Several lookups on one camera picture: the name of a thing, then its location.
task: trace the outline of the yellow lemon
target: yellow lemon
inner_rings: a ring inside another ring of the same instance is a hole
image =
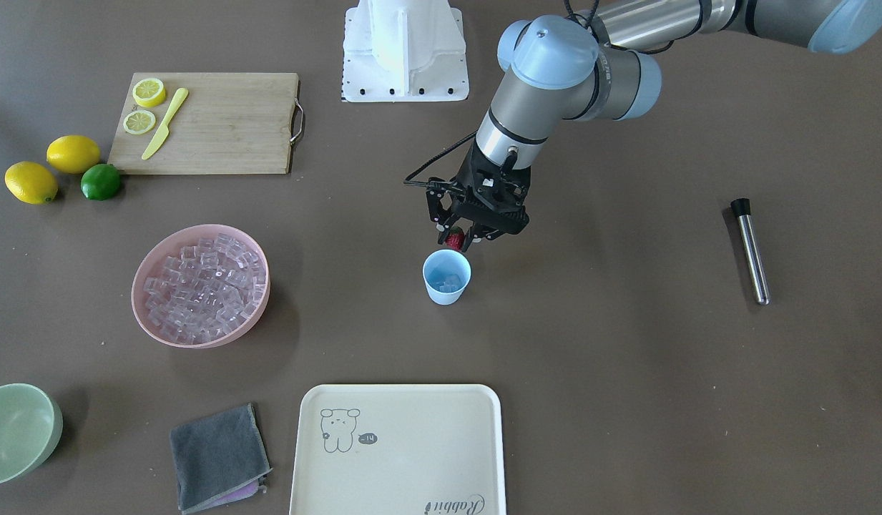
[[[123,130],[130,134],[145,134],[152,130],[155,124],[155,115],[151,111],[137,109],[123,118]]]
[[[132,98],[141,107],[160,105],[167,98],[167,92],[164,91],[164,82],[154,77],[141,79],[132,88]]]
[[[49,144],[46,160],[63,173],[84,173],[100,161],[100,147],[90,137],[63,136]]]
[[[19,201],[46,203],[56,198],[59,183],[45,166],[31,161],[15,163],[5,170],[5,185]]]

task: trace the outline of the folded cloth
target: folded cloth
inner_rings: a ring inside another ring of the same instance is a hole
[[[254,495],[272,470],[252,404],[173,428],[170,450],[183,515]]]

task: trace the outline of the strawberry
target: strawberry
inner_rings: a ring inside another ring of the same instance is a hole
[[[463,249],[464,241],[466,241],[466,235],[463,234],[463,229],[460,227],[454,227],[450,230],[450,234],[447,235],[447,238],[444,239],[444,244],[456,251],[460,251]]]

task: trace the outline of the wooden cutting board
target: wooden cutting board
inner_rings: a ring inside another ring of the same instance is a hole
[[[132,88],[148,77],[164,82],[167,98],[139,107]],[[177,88],[190,93],[170,122],[170,135],[142,160],[155,129],[133,136],[123,130],[123,118],[145,109],[160,124]],[[131,175],[287,173],[297,94],[297,73],[134,73],[107,162]]]

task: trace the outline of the yellow knife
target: yellow knife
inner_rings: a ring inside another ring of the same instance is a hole
[[[149,157],[153,156],[154,153],[157,152],[157,149],[160,149],[160,146],[164,144],[164,140],[166,140],[170,134],[170,129],[167,128],[167,126],[170,123],[170,120],[172,120],[173,115],[177,114],[180,105],[183,105],[183,101],[186,100],[186,95],[188,94],[190,94],[190,92],[186,88],[179,88],[177,92],[173,94],[173,99],[170,100],[170,106],[167,108],[167,113],[164,114],[163,120],[160,121],[159,126],[157,126],[157,130],[152,137],[152,141],[149,143],[149,147],[142,153],[143,160],[149,159]]]

